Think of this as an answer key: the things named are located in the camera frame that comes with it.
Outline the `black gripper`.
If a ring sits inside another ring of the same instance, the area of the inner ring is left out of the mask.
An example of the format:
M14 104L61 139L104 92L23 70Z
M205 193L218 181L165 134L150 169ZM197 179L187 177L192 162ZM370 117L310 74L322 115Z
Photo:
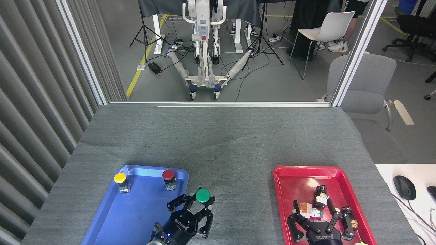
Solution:
M167 203L167 209L173 212L170 219L159 228L157 241L164 245L186 245L189 240L195 236L196 232L203 238L207 239L213 222L212 205L215 197L210 197L203 205L205 206L195 215L190 212L192 204L196 200L196 194L181 194L172 201ZM176 211L176 208L184 204L182 210ZM203 227L198 228L198 222L204 217L207 218Z
M344 206L339 211L335 208L331 198L327 200L327 206L332 219L326 230L325 228L315 228L316 231L318 229L321 231L317 234L310 229L311 204L299 204L297 200L293 201L293 210L288 216L287 224L292 240L295 243L307 241L310 245L342 245L342 239L350 241L355 237L356 220L350 206ZM334 227L338 219L344 228L342 234Z

